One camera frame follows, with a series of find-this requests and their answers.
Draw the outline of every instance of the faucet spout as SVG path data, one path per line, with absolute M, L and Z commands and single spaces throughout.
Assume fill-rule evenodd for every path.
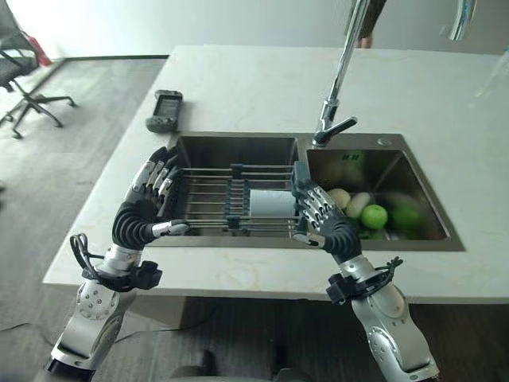
M 449 40 L 463 40 L 468 26 L 474 17 L 474 12 L 476 11 L 476 3 L 477 0 L 458 0 L 456 20 L 454 21 L 453 27 L 451 28 Z
M 336 78 L 332 84 L 329 96 L 324 101 L 324 106 L 321 109 L 320 120 L 318 121 L 318 127 L 313 140 L 314 146 L 325 146 L 333 135 L 357 123 L 357 119 L 352 117 L 338 125 L 332 125 L 336 110 L 340 104 L 338 95 L 340 94 L 341 85 L 343 85 L 343 80 L 347 73 L 348 64 L 350 64 L 350 59 L 352 58 L 353 49 L 359 38 L 360 29 L 366 17 L 369 1 L 370 0 L 356 0 L 356 6 L 354 7 L 348 27 L 347 38 L 344 42 L 343 54 L 341 54 L 340 63 L 338 64 Z

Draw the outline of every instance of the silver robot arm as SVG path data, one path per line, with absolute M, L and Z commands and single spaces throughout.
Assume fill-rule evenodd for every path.
M 85 235 L 71 237 L 85 281 L 78 290 L 76 308 L 36 382 L 91 380 L 115 342 L 135 290 L 159 283 L 162 272 L 157 264 L 144 261 L 140 265 L 140 260 L 146 244 L 188 230 L 184 220 L 161 221 L 159 217 L 178 174 L 174 149 L 162 147 L 143 164 L 117 212 L 114 244 L 104 257 L 88 252 Z M 90 258 L 94 257 L 102 261 L 92 265 Z
M 341 277 L 351 277 L 357 283 L 375 277 L 376 272 L 380 271 L 362 255 L 340 265 Z M 392 282 L 367 297 L 352 298 L 352 309 L 387 381 L 419 381 L 438 376 L 437 364 L 410 316 L 408 302 Z
M 329 279 L 328 295 L 334 304 L 352 302 L 366 331 L 373 357 L 388 382 L 432 380 L 438 367 L 428 343 L 410 316 L 403 293 L 392 283 L 395 258 L 386 267 L 374 268 L 362 255 L 360 240 L 334 200 L 310 180 L 307 167 L 293 168 L 293 195 L 304 219 L 293 234 L 295 240 L 326 250 L 338 263 L 340 273 Z M 306 221 L 314 233 L 308 233 Z

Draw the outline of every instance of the black rubber finger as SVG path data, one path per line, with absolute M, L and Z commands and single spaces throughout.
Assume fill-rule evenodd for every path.
M 166 155 L 167 158 L 171 158 L 178 155 L 178 149 L 176 146 L 172 146 L 168 149 L 168 155 Z
M 155 150 L 152 155 L 150 155 L 149 161 L 157 163 L 159 161 L 165 161 L 166 155 L 168 153 L 168 149 L 166 147 L 161 147 Z
M 178 155 L 173 155 L 166 161 L 165 168 L 170 169 L 171 167 L 173 167 L 177 164 L 177 161 L 178 161 Z

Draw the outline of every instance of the chair leg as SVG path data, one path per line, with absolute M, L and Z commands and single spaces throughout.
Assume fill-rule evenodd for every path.
M 63 100 L 67 100 L 69 101 L 69 105 L 74 107 L 76 106 L 74 100 L 71 98 L 71 97 L 68 97 L 68 96 L 62 96 L 62 97 L 44 97 L 44 96 L 39 96 L 37 98 L 34 98 L 37 103 L 50 103 L 50 102 L 55 102 L 55 101 L 63 101 Z
M 41 112 L 42 114 L 46 114 L 49 118 L 53 119 L 53 121 L 55 121 L 55 123 L 56 123 L 55 127 L 63 127 L 64 126 L 62 124 L 62 122 L 59 121 L 55 115 L 51 114 L 49 111 L 47 111 L 46 109 L 44 109 L 42 106 L 38 105 L 37 103 L 31 102 L 30 106 L 33 107 L 35 110 Z
M 8 112 L 6 112 L 6 114 L 2 117 L 2 119 L 0 119 L 0 126 L 5 122 L 13 122 L 14 121 L 14 117 L 13 117 L 13 114 L 18 111 L 19 109 L 21 109 L 22 107 L 24 107 L 26 105 L 25 102 L 20 102 L 18 103 L 15 107 L 13 107 L 12 109 L 10 109 Z
M 25 118 L 25 115 L 26 113 L 29 112 L 30 108 L 32 107 L 32 105 L 30 103 L 27 103 L 25 105 L 25 107 L 23 108 L 23 110 L 21 110 L 21 113 L 19 115 L 19 117 L 17 117 L 17 121 L 16 123 L 14 124 L 13 128 L 12 128 L 12 131 L 14 133 L 13 135 L 13 138 L 15 139 L 21 139 L 23 138 L 23 135 L 21 135 L 18 131 L 17 131 L 17 127 L 19 126 L 19 124 L 21 123 L 21 121 Z

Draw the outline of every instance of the marble countertop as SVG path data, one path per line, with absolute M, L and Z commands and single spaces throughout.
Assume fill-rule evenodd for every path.
M 157 89 L 184 94 L 183 131 L 313 132 L 338 49 L 178 46 L 111 156 L 69 235 L 85 232 L 92 253 L 111 245 L 111 224 L 139 166 L 168 135 L 148 132 Z M 357 49 L 336 120 L 355 115 L 349 132 L 399 133 L 413 151 L 466 251 L 402 251 L 394 280 L 411 302 L 509 302 L 509 84 L 475 94 L 498 57 Z M 374 265 L 394 257 L 365 251 Z M 271 248 L 147 247 L 159 287 L 141 294 L 325 300 L 336 272 L 322 251 Z M 62 243 L 44 283 L 80 283 Z

